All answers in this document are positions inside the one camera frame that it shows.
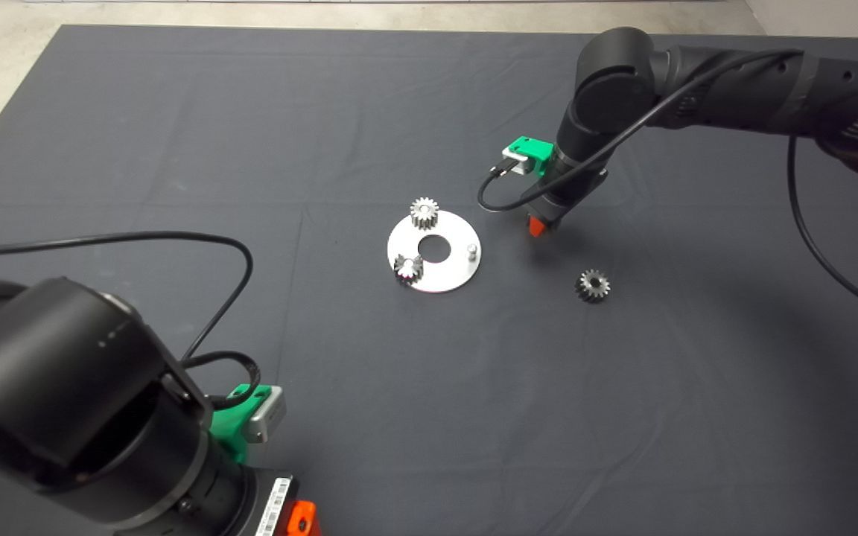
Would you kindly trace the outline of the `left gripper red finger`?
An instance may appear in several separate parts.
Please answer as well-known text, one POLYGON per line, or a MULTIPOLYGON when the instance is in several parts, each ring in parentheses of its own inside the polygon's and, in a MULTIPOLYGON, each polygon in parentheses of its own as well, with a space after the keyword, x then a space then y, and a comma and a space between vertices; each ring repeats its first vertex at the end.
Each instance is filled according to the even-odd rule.
POLYGON ((311 501, 295 501, 286 525, 287 536, 320 536, 317 505, 311 501))

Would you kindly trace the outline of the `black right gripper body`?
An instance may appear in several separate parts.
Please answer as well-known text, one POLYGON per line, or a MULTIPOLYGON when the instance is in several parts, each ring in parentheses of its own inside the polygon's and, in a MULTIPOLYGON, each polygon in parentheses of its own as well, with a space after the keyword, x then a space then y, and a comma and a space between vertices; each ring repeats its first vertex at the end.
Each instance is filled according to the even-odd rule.
POLYGON ((563 217, 600 187, 607 177, 608 170, 589 170, 522 207, 528 217, 540 223, 561 223, 563 217))

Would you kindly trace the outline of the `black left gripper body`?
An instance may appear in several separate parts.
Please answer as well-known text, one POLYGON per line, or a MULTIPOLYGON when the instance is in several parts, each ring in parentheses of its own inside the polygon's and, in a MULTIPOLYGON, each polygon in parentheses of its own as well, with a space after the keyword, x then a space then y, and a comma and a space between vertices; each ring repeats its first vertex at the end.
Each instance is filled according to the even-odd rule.
POLYGON ((289 471, 243 468, 241 509, 231 535, 286 535, 299 492, 299 479, 289 471))

